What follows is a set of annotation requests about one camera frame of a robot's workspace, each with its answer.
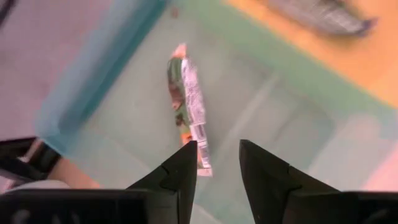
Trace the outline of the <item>granola bar dark blue-green wrapper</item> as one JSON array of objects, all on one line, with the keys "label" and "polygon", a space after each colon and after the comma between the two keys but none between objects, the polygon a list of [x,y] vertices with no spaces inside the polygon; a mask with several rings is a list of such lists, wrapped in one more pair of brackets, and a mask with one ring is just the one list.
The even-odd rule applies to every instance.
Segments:
[{"label": "granola bar dark blue-green wrapper", "polygon": [[376,24],[364,18],[343,0],[266,0],[267,6],[302,25],[328,35],[362,36]]}]

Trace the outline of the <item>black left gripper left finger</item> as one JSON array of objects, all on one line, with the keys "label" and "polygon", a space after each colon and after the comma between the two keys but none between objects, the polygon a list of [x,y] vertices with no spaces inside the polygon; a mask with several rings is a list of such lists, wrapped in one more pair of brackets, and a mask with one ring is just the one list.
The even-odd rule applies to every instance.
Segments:
[{"label": "black left gripper left finger", "polygon": [[190,224],[197,142],[190,141],[127,188],[126,224]]}]

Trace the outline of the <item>teal plastic bin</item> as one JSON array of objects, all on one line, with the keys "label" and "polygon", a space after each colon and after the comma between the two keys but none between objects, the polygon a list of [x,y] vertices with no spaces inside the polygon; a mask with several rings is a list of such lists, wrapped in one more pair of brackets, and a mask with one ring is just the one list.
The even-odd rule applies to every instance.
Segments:
[{"label": "teal plastic bin", "polygon": [[398,147],[398,111],[219,0],[115,0],[36,124],[106,188],[125,188],[180,148],[167,62],[198,68],[212,177],[193,224],[254,224],[239,167],[248,139],[340,190],[366,189]]}]

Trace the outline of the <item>yellow plastic bin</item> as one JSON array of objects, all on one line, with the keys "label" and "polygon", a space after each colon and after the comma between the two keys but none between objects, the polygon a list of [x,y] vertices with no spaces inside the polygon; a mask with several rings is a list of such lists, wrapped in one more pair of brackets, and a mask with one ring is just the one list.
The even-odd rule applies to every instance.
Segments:
[{"label": "yellow plastic bin", "polygon": [[346,0],[377,24],[364,37],[320,34],[270,9],[264,0],[224,0],[283,40],[319,59],[370,95],[398,108],[398,0]]}]

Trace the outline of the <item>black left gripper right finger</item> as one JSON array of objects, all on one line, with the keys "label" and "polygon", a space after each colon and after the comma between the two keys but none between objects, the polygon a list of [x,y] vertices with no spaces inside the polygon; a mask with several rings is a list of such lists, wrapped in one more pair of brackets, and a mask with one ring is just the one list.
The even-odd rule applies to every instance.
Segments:
[{"label": "black left gripper right finger", "polygon": [[337,191],[247,139],[240,140],[239,163],[255,224],[282,224],[291,192]]}]

